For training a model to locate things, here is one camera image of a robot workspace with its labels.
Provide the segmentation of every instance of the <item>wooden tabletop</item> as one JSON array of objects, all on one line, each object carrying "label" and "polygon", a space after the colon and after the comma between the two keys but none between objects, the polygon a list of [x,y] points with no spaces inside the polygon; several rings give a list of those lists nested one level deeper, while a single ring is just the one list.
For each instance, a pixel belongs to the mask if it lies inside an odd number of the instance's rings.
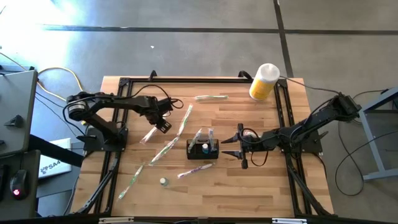
[{"label": "wooden tabletop", "polygon": [[[104,77],[101,91],[117,93],[120,77]],[[290,100],[295,121],[305,119],[309,113],[307,95],[303,86],[289,82]],[[145,83],[134,83],[133,93]],[[284,155],[279,149],[269,153],[266,164],[256,167],[249,160],[249,168],[242,170],[241,161],[220,153],[216,165],[181,179],[177,174],[196,168],[209,161],[189,161],[185,153],[186,140],[203,128],[214,128],[214,137],[220,141],[232,137],[238,123],[255,129],[259,134],[279,128],[274,92],[266,101],[256,102],[249,96],[249,84],[239,83],[158,83],[172,97],[184,102],[182,109],[175,109],[167,118],[172,128],[167,134],[157,131],[145,145],[139,141],[152,129],[145,117],[130,112],[127,126],[129,139],[122,154],[116,184],[112,216],[147,217],[293,217],[292,200]],[[140,95],[164,94],[156,87],[145,88]],[[197,103],[198,95],[228,95],[228,100]],[[189,106],[193,110],[180,140],[155,166],[145,166],[126,196],[117,201],[118,195],[128,185],[142,163],[151,159],[171,141],[179,129]],[[111,120],[113,110],[98,113]],[[239,143],[222,144],[221,151],[239,150]],[[257,152],[254,162],[262,164],[265,152]],[[103,164],[103,152],[94,152],[83,161],[72,211],[77,211],[97,187]],[[314,196],[329,212],[333,213],[323,166],[312,154],[302,155],[307,185]],[[166,177],[169,185],[163,187],[159,179]],[[104,208],[108,195],[105,190]],[[300,208],[302,194],[298,190]]]}]

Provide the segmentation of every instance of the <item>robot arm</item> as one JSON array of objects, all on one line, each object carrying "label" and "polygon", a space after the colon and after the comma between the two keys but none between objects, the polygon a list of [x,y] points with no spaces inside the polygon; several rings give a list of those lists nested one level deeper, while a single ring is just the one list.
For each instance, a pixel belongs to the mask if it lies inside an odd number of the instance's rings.
[{"label": "robot arm", "polygon": [[158,101],[154,96],[120,97],[105,93],[80,92],[67,99],[69,118],[75,121],[86,121],[100,130],[105,139],[116,138],[119,133],[115,122],[105,121],[96,114],[103,108],[120,108],[133,110],[145,116],[150,124],[166,133],[172,125],[163,119],[163,114],[172,111],[172,99]]},{"label": "robot arm", "polygon": [[350,96],[343,94],[336,95],[328,104],[318,112],[311,114],[307,119],[291,126],[277,128],[263,132],[262,136],[244,135],[243,124],[238,124],[238,131],[234,137],[221,143],[231,143],[240,141],[241,150],[223,151],[242,159],[242,169],[248,168],[246,156],[247,152],[272,151],[279,146],[284,152],[301,152],[301,147],[305,147],[309,137],[320,127],[334,121],[351,121],[358,117],[361,106],[357,105]]}]

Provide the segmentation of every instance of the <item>computer mouse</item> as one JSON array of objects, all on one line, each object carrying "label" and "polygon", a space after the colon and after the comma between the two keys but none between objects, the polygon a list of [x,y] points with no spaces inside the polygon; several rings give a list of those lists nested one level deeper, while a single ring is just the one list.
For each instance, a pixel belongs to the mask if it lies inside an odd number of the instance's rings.
[{"label": "computer mouse", "polygon": [[22,200],[29,194],[29,175],[28,171],[21,169],[11,177],[10,180],[11,195],[16,200]]}]

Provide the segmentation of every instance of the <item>black cable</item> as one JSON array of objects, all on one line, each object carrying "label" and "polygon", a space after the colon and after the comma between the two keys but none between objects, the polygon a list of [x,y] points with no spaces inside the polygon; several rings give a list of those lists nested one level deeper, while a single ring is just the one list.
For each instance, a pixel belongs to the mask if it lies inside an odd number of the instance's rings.
[{"label": "black cable", "polygon": [[262,166],[267,162],[267,159],[268,159],[268,152],[269,152],[269,151],[267,151],[266,158],[264,159],[264,162],[263,162],[261,165],[258,165],[258,164],[256,164],[256,163],[253,161],[254,152],[252,152],[252,153],[251,153],[251,156],[250,156],[251,163],[253,163],[253,164],[254,164],[255,166],[257,166],[257,167],[262,167]]},{"label": "black cable", "polygon": [[291,156],[293,159],[295,159],[295,160],[300,159],[300,158],[301,158],[301,152],[298,152],[298,153],[290,153],[290,156]]},{"label": "black cable", "polygon": [[123,131],[123,129],[126,127],[126,122],[124,122],[124,121],[116,122],[116,124],[119,124],[119,123],[122,123],[122,126],[120,127],[120,131],[119,131],[119,134],[120,134]]},{"label": "black cable", "polygon": [[[355,96],[353,97],[353,100],[355,101],[355,98],[356,98],[357,96],[360,96],[360,95],[365,94],[365,93],[377,93],[377,92],[382,92],[382,91],[384,91],[384,90],[369,90],[369,91],[363,91],[363,92],[358,93],[357,95],[355,95]],[[353,120],[353,122],[356,123],[356,124],[362,124],[362,122],[357,121],[357,120],[355,120],[355,119]]]},{"label": "black cable", "polygon": [[133,97],[135,97],[136,95],[138,95],[138,93],[141,92],[143,89],[145,89],[145,88],[147,88],[147,87],[150,87],[150,86],[154,86],[154,87],[159,88],[160,90],[162,90],[162,91],[164,92],[164,94],[166,95],[166,97],[170,99],[169,94],[167,94],[166,91],[165,91],[162,87],[160,87],[160,86],[158,86],[158,85],[154,85],[154,84],[145,85],[145,86],[141,87],[135,94],[133,94],[133,95],[131,95],[131,96],[122,96],[122,97],[118,97],[118,99],[123,100],[123,99],[133,98]]},{"label": "black cable", "polygon": [[299,84],[299,85],[302,85],[302,86],[304,86],[304,87],[313,89],[313,90],[329,91],[329,92],[333,92],[333,93],[336,93],[336,94],[340,94],[340,93],[339,93],[338,91],[336,91],[336,90],[329,90],[329,89],[326,89],[326,88],[315,88],[315,87],[308,86],[308,85],[303,84],[303,83],[299,83],[298,81],[295,81],[295,80],[293,80],[293,79],[291,79],[291,78],[284,77],[284,76],[282,76],[282,75],[281,75],[280,77],[281,77],[281,78],[284,78],[284,79],[287,79],[287,80],[289,80],[289,81],[291,81],[291,82],[297,83],[297,84]]},{"label": "black cable", "polygon": [[70,198],[69,198],[67,207],[65,208],[65,211],[63,212],[63,215],[67,215],[69,206],[70,206],[70,204],[71,204],[71,202],[72,202],[72,198],[73,198],[73,196],[74,196],[74,194],[75,194],[75,190],[76,190],[77,180],[78,180],[78,179],[79,179],[79,175],[76,177],[75,183],[73,184],[72,193],[70,194]]},{"label": "black cable", "polygon": [[248,143],[248,144],[259,144],[259,143],[262,143],[262,142],[264,142],[264,141],[266,141],[266,140],[269,140],[269,139],[272,139],[272,138],[276,138],[276,137],[277,137],[277,136],[275,135],[275,136],[272,136],[272,137],[269,137],[269,138],[261,139],[260,141],[249,142],[249,141],[243,139],[243,131],[244,131],[244,130],[252,131],[252,132],[256,135],[257,138],[259,138],[259,135],[257,134],[257,132],[256,132],[255,130],[253,130],[253,129],[251,129],[251,128],[244,128],[244,129],[242,129],[242,131],[240,131],[238,134],[240,135],[242,142],[245,142],[245,143]]},{"label": "black cable", "polygon": [[[394,133],[398,133],[398,130],[396,130],[396,131],[391,131],[391,132],[386,133],[386,134],[382,134],[382,135],[380,135],[380,136],[378,136],[378,137],[376,137],[376,138],[374,138],[374,139],[368,141],[367,143],[363,144],[362,146],[359,146],[359,147],[356,148],[353,152],[348,152],[348,150],[345,148],[345,149],[346,149],[346,152],[348,153],[348,155],[347,155],[346,157],[344,157],[344,159],[338,164],[338,166],[337,166],[337,168],[336,168],[336,172],[335,172],[335,184],[336,184],[337,189],[338,189],[342,194],[347,195],[347,196],[355,196],[355,195],[358,195],[359,193],[361,193],[362,190],[363,190],[364,180],[363,180],[362,172],[360,171],[358,165],[355,163],[355,161],[354,161],[354,159],[352,158],[351,155],[352,155],[354,152],[356,152],[356,151],[358,151],[359,149],[361,149],[362,147],[364,147],[364,146],[366,146],[367,144],[369,144],[370,142],[373,142],[373,141],[375,141],[375,140],[377,140],[377,139],[379,139],[379,138],[381,138],[381,137],[387,136],[387,135],[389,135],[389,134],[394,134]],[[353,162],[355,163],[355,166],[357,167],[359,173],[361,174],[361,180],[362,180],[362,182],[361,182],[361,183],[362,183],[362,184],[361,184],[361,189],[360,189],[358,192],[354,193],[354,194],[347,194],[347,193],[344,193],[344,192],[340,189],[340,187],[339,187],[339,185],[338,185],[338,183],[337,183],[337,172],[338,172],[338,169],[340,168],[340,166],[343,164],[343,162],[344,162],[348,157],[350,157],[350,158],[353,160]]]},{"label": "black cable", "polygon": [[355,167],[356,167],[356,170],[359,172],[359,175],[361,176],[361,187],[360,187],[360,189],[359,189],[356,193],[354,193],[354,194],[347,194],[347,193],[344,193],[344,192],[339,188],[339,186],[338,186],[338,184],[337,184],[337,181],[336,181],[336,186],[337,186],[337,189],[338,189],[343,195],[355,196],[355,195],[358,195],[359,193],[361,193],[362,190],[363,190],[363,185],[364,185],[363,175],[362,175],[361,170],[359,169],[359,166],[357,165],[357,163],[355,162],[355,160],[354,160],[354,158],[351,156],[351,154],[348,152],[347,147],[346,147],[346,145],[345,145],[344,142],[343,142],[343,138],[341,137],[341,133],[340,133],[340,121],[337,123],[337,132],[338,132],[338,137],[340,138],[341,144],[342,144],[343,147],[344,147],[344,150],[347,152],[347,154],[349,155],[349,157],[350,157],[351,160],[353,161],[353,163],[354,163],[354,165],[355,165]]},{"label": "black cable", "polygon": [[47,97],[41,95],[40,93],[37,93],[37,92],[36,92],[36,94],[38,94],[38,95],[41,96],[42,98],[45,98],[46,100],[48,100],[50,103],[54,104],[55,106],[58,106],[59,108],[63,108],[63,106],[61,106],[61,105],[59,105],[58,103],[56,103],[56,102],[54,102],[54,101],[48,99]]},{"label": "black cable", "polygon": [[53,114],[55,114],[62,122],[64,122],[66,125],[67,125],[67,127],[68,127],[68,129],[73,133],[73,135],[74,136],[76,136],[76,134],[72,131],[72,129],[69,127],[69,125],[53,110],[53,109],[51,109],[49,106],[47,106],[43,101],[41,101],[40,99],[38,99],[36,96],[35,96],[35,98],[36,98],[36,100],[38,100],[39,102],[41,102],[45,107],[47,107]]},{"label": "black cable", "polygon": [[319,161],[322,163],[323,170],[325,171],[325,177],[328,177],[328,174],[326,173],[326,166],[325,163],[323,162],[323,159],[315,152],[313,153],[313,155],[316,156],[319,159]]},{"label": "black cable", "polygon": [[19,169],[22,169],[22,163],[24,162],[24,153],[21,153],[21,159],[19,160]]},{"label": "black cable", "polygon": [[[172,98],[171,102],[172,102],[172,106],[176,109],[181,109],[184,107],[184,102],[180,99]],[[174,103],[176,103],[176,102],[181,102],[181,106],[175,106]]]}]

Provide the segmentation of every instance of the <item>gray floor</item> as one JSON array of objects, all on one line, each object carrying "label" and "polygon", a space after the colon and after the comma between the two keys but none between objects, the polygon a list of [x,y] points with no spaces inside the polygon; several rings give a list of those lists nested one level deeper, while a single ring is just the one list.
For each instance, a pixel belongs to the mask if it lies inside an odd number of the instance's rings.
[{"label": "gray floor", "polygon": [[[286,29],[398,29],[395,0],[280,0],[279,3]],[[148,75],[153,69],[159,75],[235,77],[240,70],[255,74],[258,66],[269,62],[285,74],[278,34],[42,31],[35,23],[277,29],[272,0],[120,0],[117,3],[92,0],[40,4],[13,1],[0,15],[0,27],[9,31],[0,35],[0,45],[5,54],[39,70],[50,66],[72,69],[87,91],[100,90],[105,75]],[[308,85],[336,89],[351,96],[397,86],[398,35],[289,34],[286,38],[294,77],[304,78]],[[4,58],[0,62],[9,63]],[[64,97],[78,91],[67,72],[44,73],[40,80],[49,90]],[[307,90],[307,94],[313,109],[333,96],[313,90]],[[375,97],[377,94],[363,95],[358,102],[366,103]],[[355,197],[344,196],[337,190],[334,173],[346,153],[336,127],[336,123],[331,123],[322,129],[329,131],[322,139],[323,159],[336,214],[396,222],[397,177],[365,183],[364,191]],[[342,124],[341,127],[349,150],[367,141],[361,126]],[[39,102],[35,104],[32,133],[47,140],[73,137]],[[365,174],[376,171],[368,147],[354,158]],[[338,181],[346,192],[358,190],[358,173],[350,161],[341,168]],[[52,206],[61,198],[68,199],[67,195],[54,195],[41,200],[39,211],[43,215],[61,214],[62,206],[58,209]]]}]

